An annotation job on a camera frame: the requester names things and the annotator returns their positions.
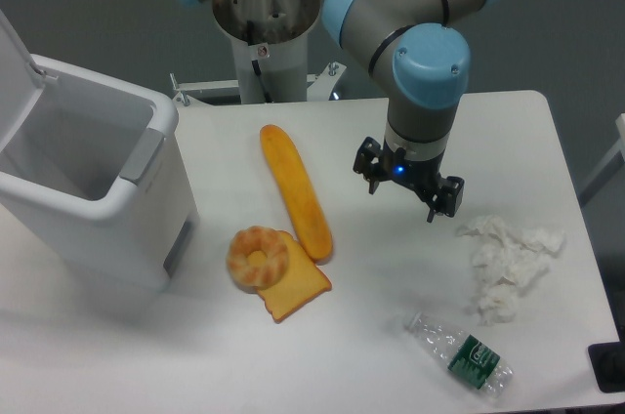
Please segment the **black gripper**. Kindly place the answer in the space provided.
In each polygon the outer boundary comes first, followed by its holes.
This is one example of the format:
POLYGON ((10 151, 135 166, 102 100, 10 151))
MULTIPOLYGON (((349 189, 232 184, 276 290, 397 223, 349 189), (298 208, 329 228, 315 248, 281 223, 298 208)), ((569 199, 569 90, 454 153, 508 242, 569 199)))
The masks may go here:
POLYGON ((424 195, 430 224, 435 216, 453 218, 463 200, 465 180, 440 175, 444 152, 445 137, 419 143, 386 134, 383 149, 373 138, 367 137, 356 152, 353 170, 368 182, 370 194, 375 193, 381 182, 391 181, 424 195))

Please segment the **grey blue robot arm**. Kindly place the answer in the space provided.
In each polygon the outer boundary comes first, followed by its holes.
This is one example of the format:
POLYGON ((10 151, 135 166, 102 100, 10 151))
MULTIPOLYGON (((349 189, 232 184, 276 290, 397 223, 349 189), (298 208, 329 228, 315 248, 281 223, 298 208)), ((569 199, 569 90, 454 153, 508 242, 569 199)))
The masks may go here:
POLYGON ((464 182, 439 167, 471 53, 452 24, 498 0, 180 1, 211 3, 245 104, 305 98, 307 36, 321 22, 389 100, 384 139, 362 143, 354 170, 371 188, 391 181, 413 191, 431 216, 456 214, 464 182))

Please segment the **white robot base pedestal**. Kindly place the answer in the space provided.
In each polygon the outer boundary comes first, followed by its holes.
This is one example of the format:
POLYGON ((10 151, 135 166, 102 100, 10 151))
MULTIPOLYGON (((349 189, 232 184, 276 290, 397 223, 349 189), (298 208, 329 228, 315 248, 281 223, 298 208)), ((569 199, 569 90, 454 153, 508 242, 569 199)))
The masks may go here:
POLYGON ((314 28, 320 0, 213 0, 213 15, 229 39, 237 80, 263 73, 272 91, 286 80, 305 90, 308 34, 314 28))

